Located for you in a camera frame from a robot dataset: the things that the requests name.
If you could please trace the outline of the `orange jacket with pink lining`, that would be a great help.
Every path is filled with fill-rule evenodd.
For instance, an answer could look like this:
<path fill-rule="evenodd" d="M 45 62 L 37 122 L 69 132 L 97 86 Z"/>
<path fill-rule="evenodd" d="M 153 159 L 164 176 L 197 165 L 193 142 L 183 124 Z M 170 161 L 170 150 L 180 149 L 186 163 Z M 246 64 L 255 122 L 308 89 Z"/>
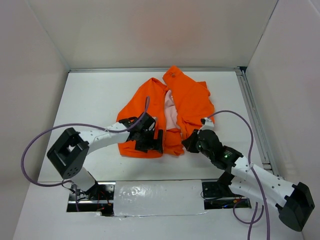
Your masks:
<path fill-rule="evenodd" d="M 117 120 L 139 117 L 149 97 L 147 113 L 157 118 L 155 130 L 163 131 L 163 153 L 177 157 L 184 154 L 182 141 L 202 126 L 203 118 L 214 113 L 210 95 L 206 82 L 197 82 L 171 66 L 162 80 L 152 77 L 144 82 Z"/>

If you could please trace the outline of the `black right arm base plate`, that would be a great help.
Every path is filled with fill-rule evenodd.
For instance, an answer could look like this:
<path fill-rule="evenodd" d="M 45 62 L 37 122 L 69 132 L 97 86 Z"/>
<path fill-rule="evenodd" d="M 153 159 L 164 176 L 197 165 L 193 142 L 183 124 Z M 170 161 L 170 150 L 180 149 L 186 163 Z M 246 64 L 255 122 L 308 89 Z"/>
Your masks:
<path fill-rule="evenodd" d="M 227 186 L 218 181 L 203 181 L 200 196 L 205 210 L 251 208 L 246 197 L 232 193 Z"/>

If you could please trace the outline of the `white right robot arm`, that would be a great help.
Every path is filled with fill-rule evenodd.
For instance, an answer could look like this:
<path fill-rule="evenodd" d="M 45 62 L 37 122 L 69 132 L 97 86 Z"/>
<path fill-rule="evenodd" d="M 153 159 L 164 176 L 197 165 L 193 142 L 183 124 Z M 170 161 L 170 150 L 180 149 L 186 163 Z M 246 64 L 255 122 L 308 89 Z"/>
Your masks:
<path fill-rule="evenodd" d="M 280 221 L 290 229 L 301 232 L 315 203 L 310 188 L 299 182 L 286 181 L 249 162 L 232 147 L 223 145 L 212 130 L 194 130 L 182 145 L 190 153 L 201 153 L 224 173 L 218 179 L 223 196 L 232 193 L 278 211 Z"/>

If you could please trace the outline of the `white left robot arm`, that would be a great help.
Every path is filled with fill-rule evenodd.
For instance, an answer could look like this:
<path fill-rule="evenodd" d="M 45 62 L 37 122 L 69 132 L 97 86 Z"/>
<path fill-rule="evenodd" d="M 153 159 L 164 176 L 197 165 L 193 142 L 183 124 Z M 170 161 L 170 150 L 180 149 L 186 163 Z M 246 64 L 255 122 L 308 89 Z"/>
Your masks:
<path fill-rule="evenodd" d="M 98 130 L 79 132 L 70 127 L 62 132 L 46 156 L 64 180 L 71 180 L 86 199 L 92 200 L 99 194 L 100 187 L 84 167 L 87 155 L 122 143 L 132 143 L 139 153 L 161 154 L 164 131 L 156 125 L 156 117 L 144 113 Z"/>

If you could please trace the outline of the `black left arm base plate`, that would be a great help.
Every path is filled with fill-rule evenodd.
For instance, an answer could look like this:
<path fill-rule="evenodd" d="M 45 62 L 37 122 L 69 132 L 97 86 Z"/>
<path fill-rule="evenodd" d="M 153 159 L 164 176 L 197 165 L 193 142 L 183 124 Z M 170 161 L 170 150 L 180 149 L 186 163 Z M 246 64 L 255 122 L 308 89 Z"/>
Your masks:
<path fill-rule="evenodd" d="M 99 183 L 98 189 L 92 194 L 85 194 L 73 183 L 66 189 L 69 190 L 67 213 L 98 213 L 104 217 L 114 216 L 115 183 Z"/>

